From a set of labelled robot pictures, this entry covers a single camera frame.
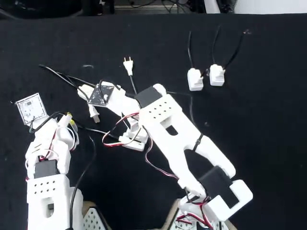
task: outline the white adapter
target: white adapter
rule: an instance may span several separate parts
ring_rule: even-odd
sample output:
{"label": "white adapter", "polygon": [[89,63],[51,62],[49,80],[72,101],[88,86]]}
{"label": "white adapter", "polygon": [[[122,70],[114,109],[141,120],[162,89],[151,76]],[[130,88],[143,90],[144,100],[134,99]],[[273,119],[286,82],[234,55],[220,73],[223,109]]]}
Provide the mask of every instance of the white adapter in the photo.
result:
{"label": "white adapter", "polygon": [[190,91],[201,91],[203,89],[203,77],[199,69],[190,68],[188,71],[188,83]]}
{"label": "white adapter", "polygon": [[209,72],[210,84],[212,86],[222,86],[225,82],[224,73],[225,70],[222,66],[216,64],[211,65]]}

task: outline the plug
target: plug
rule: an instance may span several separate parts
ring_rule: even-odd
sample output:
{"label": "plug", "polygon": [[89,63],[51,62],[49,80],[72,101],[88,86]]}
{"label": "plug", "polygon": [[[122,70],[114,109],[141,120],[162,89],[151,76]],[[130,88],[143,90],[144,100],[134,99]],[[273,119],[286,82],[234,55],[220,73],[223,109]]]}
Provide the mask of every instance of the plug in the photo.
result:
{"label": "plug", "polygon": [[127,73],[129,76],[132,76],[133,73],[132,73],[132,69],[133,69],[133,60],[131,60],[131,57],[129,57],[129,60],[127,61],[126,58],[124,57],[124,67],[126,68],[127,70]]}
{"label": "plug", "polygon": [[225,82],[225,70],[222,66],[213,64],[210,66],[209,78],[212,86],[222,86]]}
{"label": "plug", "polygon": [[201,91],[203,89],[203,77],[199,69],[190,68],[188,71],[188,83],[190,91]]}
{"label": "plug", "polygon": [[99,123],[99,113],[97,112],[96,108],[91,104],[88,105],[88,109],[90,111],[90,117],[95,121],[95,123]]}
{"label": "plug", "polygon": [[[85,92],[85,94],[87,95],[88,98],[91,97],[93,91],[94,91],[94,87],[89,86],[89,85],[82,85],[79,87],[80,90],[82,90],[83,92]],[[80,90],[77,90],[79,97],[81,97],[83,100],[87,101],[85,95],[83,93],[81,93]]]}

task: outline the white wire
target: white wire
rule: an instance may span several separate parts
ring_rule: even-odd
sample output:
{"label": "white wire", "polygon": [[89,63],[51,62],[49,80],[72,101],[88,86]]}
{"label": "white wire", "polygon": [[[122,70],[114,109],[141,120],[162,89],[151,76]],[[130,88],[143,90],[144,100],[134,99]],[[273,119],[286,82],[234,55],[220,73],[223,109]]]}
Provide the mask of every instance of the white wire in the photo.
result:
{"label": "white wire", "polygon": [[74,132],[73,132],[70,128],[68,128],[68,127],[66,127],[66,128],[67,128],[67,130],[71,133],[72,138],[73,138],[73,145],[72,145],[71,148],[69,148],[69,150],[72,150],[73,147],[75,147],[75,144],[76,144],[76,137],[75,137],[75,135],[74,135]]}
{"label": "white wire", "polygon": [[134,137],[127,143],[123,143],[123,142],[115,142],[115,143],[104,143],[104,140],[105,138],[107,137],[107,135],[111,132],[111,131],[108,131],[106,134],[104,134],[104,136],[102,137],[102,143],[107,146],[107,147],[112,147],[113,145],[117,146],[117,145],[128,145],[130,144],[131,142],[133,142],[136,137],[138,136],[138,134],[140,133],[141,131],[141,127],[138,129],[138,131],[136,132],[136,134],[134,135]]}
{"label": "white wire", "polygon": [[55,152],[54,150],[52,150],[52,149],[41,149],[41,150],[46,150],[46,151],[48,151],[48,152],[52,152],[52,153],[56,154],[57,157],[58,157],[58,160],[59,160],[59,155],[58,155],[58,153]]}

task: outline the circuit board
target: circuit board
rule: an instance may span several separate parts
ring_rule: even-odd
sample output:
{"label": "circuit board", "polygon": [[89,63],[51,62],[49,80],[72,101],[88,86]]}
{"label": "circuit board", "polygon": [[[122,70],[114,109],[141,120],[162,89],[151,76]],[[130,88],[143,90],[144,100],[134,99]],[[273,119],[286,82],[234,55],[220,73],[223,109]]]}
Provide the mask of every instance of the circuit board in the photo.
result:
{"label": "circuit board", "polygon": [[96,85],[92,92],[90,100],[88,101],[88,104],[91,104],[93,106],[105,107],[114,90],[114,86],[101,85],[100,87],[101,89],[99,90],[99,84]]}

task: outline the black cable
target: black cable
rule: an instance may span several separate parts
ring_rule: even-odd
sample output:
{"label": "black cable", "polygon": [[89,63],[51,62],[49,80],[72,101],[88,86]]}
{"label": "black cable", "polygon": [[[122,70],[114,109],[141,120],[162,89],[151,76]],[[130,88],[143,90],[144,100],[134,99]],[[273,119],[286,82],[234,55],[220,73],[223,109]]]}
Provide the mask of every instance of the black cable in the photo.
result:
{"label": "black cable", "polygon": [[150,1],[149,3],[143,4],[143,5],[139,5],[139,6],[134,6],[133,3],[131,3],[130,0],[127,0],[127,1],[128,1],[129,5],[130,5],[132,8],[140,8],[140,7],[143,7],[143,6],[151,5],[151,4],[153,4],[156,0]]}
{"label": "black cable", "polygon": [[95,87],[95,86],[96,86],[95,84],[90,83],[90,82],[85,81],[85,80],[82,80],[82,79],[80,79],[80,78],[73,77],[73,76],[70,76],[70,75],[68,75],[68,74],[64,74],[64,73],[58,72],[58,71],[56,71],[56,72],[57,72],[58,74],[62,75],[62,76],[65,76],[65,77],[68,78],[68,79],[74,79],[74,80],[76,80],[76,81],[82,82],[82,83],[84,83],[84,84],[86,84],[86,85],[89,85],[89,86],[92,86],[92,87]]}
{"label": "black cable", "polygon": [[50,121],[52,118],[57,117],[58,115],[64,115],[64,113],[61,112],[54,112],[50,117],[48,117],[43,123],[41,123],[36,129],[33,129],[33,121],[31,121],[29,133],[35,133],[37,132],[41,127],[43,127],[48,121]]}
{"label": "black cable", "polygon": [[168,0],[168,1],[170,1],[171,3],[175,3],[176,5],[180,5],[180,6],[185,6],[186,7],[189,0],[187,0],[186,3],[180,3],[179,0],[177,1],[177,3],[175,1],[173,1],[173,0]]}
{"label": "black cable", "polygon": [[[98,130],[98,129],[86,127],[85,125],[83,125],[80,121],[76,120],[75,118],[73,118],[73,120],[77,124],[77,127],[80,128],[80,129],[84,129],[84,130],[87,130],[87,131],[91,131],[91,132],[95,132],[95,133],[100,133],[100,134],[106,134],[105,131],[101,131],[101,130]],[[119,139],[119,137],[114,136],[112,134],[109,134],[108,137],[111,137],[111,138],[113,138],[115,140]]]}
{"label": "black cable", "polygon": [[212,62],[213,62],[213,64],[215,64],[215,59],[214,59],[215,43],[216,43],[216,40],[217,40],[217,38],[218,38],[218,36],[219,36],[220,29],[221,29],[221,25],[219,25],[219,26],[217,27],[217,30],[216,30],[216,33],[215,33],[215,37],[214,37],[214,40],[213,40],[213,44],[212,44],[211,56],[212,56]]}
{"label": "black cable", "polygon": [[76,197],[76,193],[77,193],[77,189],[81,183],[81,180],[82,178],[84,177],[85,173],[88,171],[88,169],[90,168],[90,166],[93,164],[93,162],[95,161],[96,159],[96,156],[97,156],[97,151],[96,151],[96,145],[95,145],[95,142],[93,140],[93,138],[88,135],[89,139],[91,140],[92,144],[93,144],[93,158],[90,160],[90,162],[88,162],[88,164],[86,165],[83,173],[81,174],[81,176],[79,177],[76,185],[75,185],[75,188],[73,190],[73,193],[72,193],[72,196],[71,196],[71,205],[70,205],[70,208],[69,208],[69,226],[70,226],[70,229],[73,229],[72,228],[72,220],[73,220],[73,202],[75,200],[75,197]]}
{"label": "black cable", "polygon": [[189,32],[188,55],[189,55],[189,60],[190,60],[191,68],[194,68],[193,61],[192,61],[192,55],[191,55],[191,36],[192,36],[192,31]]}
{"label": "black cable", "polygon": [[235,52],[233,53],[233,55],[230,57],[229,61],[226,63],[226,65],[224,66],[223,69],[226,69],[230,63],[236,58],[237,54],[239,53],[240,51],[240,48],[241,48],[241,45],[242,45],[242,41],[243,41],[243,38],[244,38],[244,35],[247,33],[247,31],[244,31],[241,36],[240,36],[240,39],[239,39],[239,42],[238,42],[238,45],[236,46],[236,49],[235,49]]}
{"label": "black cable", "polygon": [[133,87],[133,91],[134,91],[135,95],[137,95],[137,94],[138,94],[138,91],[137,91],[136,88],[135,88],[134,81],[133,81],[133,76],[132,76],[132,75],[129,75],[129,77],[130,77],[130,80],[131,80],[131,84],[132,84],[132,87]]}
{"label": "black cable", "polygon": [[77,86],[76,84],[74,84],[70,79],[67,79],[63,76],[61,76],[60,74],[58,74],[56,71],[54,71],[52,68],[48,67],[48,66],[44,66],[44,65],[38,65],[39,67],[43,68],[43,69],[47,69],[48,71],[54,73],[56,76],[58,76],[59,78],[61,78],[63,81],[65,81],[66,83],[68,83],[70,86],[74,87],[76,90],[79,90],[86,98],[87,101],[89,101],[90,99],[88,98],[88,96],[86,95],[86,93],[80,89],[79,86]]}
{"label": "black cable", "polygon": [[165,0],[161,0],[161,3],[162,3],[162,5],[164,6],[164,8],[167,10],[167,12],[169,12],[170,13],[170,10],[165,6],[165,4],[164,4],[164,1]]}
{"label": "black cable", "polygon": [[178,7],[178,6],[182,9],[182,11],[183,11],[184,13],[187,13],[187,12],[184,10],[183,6],[181,6],[180,4],[177,4],[177,7]]}
{"label": "black cable", "polygon": [[99,91],[99,95],[101,97],[101,99],[104,101],[104,103],[106,104],[106,100],[104,98],[104,95],[102,94],[102,91],[101,91],[101,83],[103,82],[103,80],[101,79],[98,83],[98,91]]}

